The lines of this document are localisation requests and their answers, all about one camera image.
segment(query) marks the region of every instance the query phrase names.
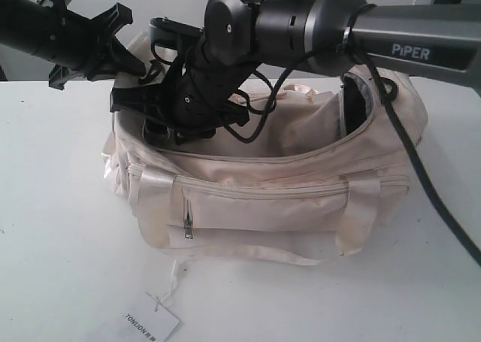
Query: white duffel bag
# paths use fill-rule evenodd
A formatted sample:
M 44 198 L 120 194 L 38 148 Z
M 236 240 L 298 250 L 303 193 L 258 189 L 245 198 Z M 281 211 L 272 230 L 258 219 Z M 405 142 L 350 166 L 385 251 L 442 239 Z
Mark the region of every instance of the white duffel bag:
M 407 75 L 380 73 L 398 85 L 392 103 L 417 143 L 427 123 L 418 93 Z M 356 66 L 344 77 L 365 103 L 365 121 L 350 132 L 345 90 L 334 95 L 295 84 L 280 90 L 251 144 L 218 129 L 211 139 L 154 148 L 144 141 L 142 117 L 115 113 L 105 176 L 128 198 L 144 240 L 165 253 L 297 265 L 319 263 L 331 245 L 341 256 L 357 253 L 403 201 L 410 167 L 369 71 Z M 247 92 L 262 109 L 268 89 Z M 252 134 L 259 116 L 250 119 L 235 129 Z

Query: white table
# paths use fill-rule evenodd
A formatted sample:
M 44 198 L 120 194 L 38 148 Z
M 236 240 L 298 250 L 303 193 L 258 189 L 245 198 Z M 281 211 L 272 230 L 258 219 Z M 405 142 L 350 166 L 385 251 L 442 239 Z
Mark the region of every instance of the white table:
M 481 99 L 414 83 L 430 116 L 419 152 L 481 244 Z M 1 341 L 75 341 L 138 292 L 168 289 L 172 260 L 142 241 L 126 201 L 103 184 L 111 85 L 0 85 Z M 171 311 L 183 321 L 173 341 L 478 341 L 481 270 L 415 182 L 393 223 L 358 255 L 315 268 L 191 262 Z

